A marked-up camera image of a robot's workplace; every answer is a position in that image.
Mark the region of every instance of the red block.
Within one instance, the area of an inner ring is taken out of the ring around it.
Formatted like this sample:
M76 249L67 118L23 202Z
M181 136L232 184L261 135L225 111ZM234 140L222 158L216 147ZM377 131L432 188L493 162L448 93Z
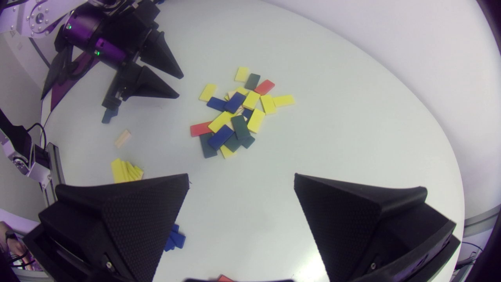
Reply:
M224 276L221 274L217 282L233 282L233 280L229 279L228 277Z
M206 134L209 132L212 132L209 127L207 127L212 121L204 122L204 123L199 123L195 124L189 127L189 130L191 131L191 137L197 137L202 134Z
M268 93L273 87L275 87L275 84L273 82L265 80L254 89L254 92L259 93L261 94L261 96L263 96L266 95L266 93Z

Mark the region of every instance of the person's hand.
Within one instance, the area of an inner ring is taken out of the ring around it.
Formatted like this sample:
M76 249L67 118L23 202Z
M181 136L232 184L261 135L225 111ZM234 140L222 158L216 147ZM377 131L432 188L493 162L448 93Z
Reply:
M28 248L26 248L26 246L22 242L19 242L11 238L7 239L7 246L9 246L9 250L11 251L11 253L18 256L22 256L26 251L28 251ZM30 252L28 252L28 254L22 258L22 260L23 263L29 263L30 261L32 261L32 256ZM27 265L26 269L33 270L33 266Z

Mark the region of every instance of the dark green block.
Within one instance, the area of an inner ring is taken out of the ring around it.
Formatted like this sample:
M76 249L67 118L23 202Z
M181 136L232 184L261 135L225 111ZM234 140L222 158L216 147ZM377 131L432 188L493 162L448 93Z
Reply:
M249 149L249 147L256 141L256 138L249 136L247 139L242 141L242 146L244 146L246 149Z
M236 138L238 140L245 140L251 135L249 129L247 128L247 122L243 115L237 115L231 118L231 123L235 129Z
M249 75L249 78L247 79L247 82L245 83L244 88L254 90L258 86L260 78L261 78L260 75L255 74L255 73L251 73Z
M235 133L233 133L229 139L224 143L224 145L232 152L235 152L241 145L242 142L236 138Z
M200 142L202 143L202 151L204 158L210 158L217 156L217 151L212 148L207 141L212 137L212 133L206 133L200 135Z

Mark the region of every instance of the stack of yellow blocks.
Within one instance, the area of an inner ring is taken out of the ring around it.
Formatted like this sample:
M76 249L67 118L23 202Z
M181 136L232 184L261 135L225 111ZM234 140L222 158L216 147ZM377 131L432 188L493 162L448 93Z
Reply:
M116 159L111 162L111 171L115 183L124 183L143 179L144 172L137 166L132 166L130 162Z

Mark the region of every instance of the round table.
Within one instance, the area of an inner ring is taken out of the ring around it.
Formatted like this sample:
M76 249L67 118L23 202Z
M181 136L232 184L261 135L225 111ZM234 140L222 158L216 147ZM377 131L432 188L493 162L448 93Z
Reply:
M294 173L373 186L425 186L426 203L457 223L464 199L451 146L430 112L386 68L331 31L258 1L168 1L159 30L185 77L154 69L180 93L176 100L132 97L102 124L104 94L115 71L99 63L55 108L46 126L59 146L67 184L113 182L110 163L138 165L146 178L188 173L176 223L183 249L165 252L154 281L292 278L328 281L294 193ZM292 94L293 106L265 117L256 142L224 159L204 159L190 125L218 112L199 101L207 83L216 97L243 84L246 66ZM50 99L44 101L43 116ZM128 129L132 137L117 149ZM433 281L450 278L459 249Z

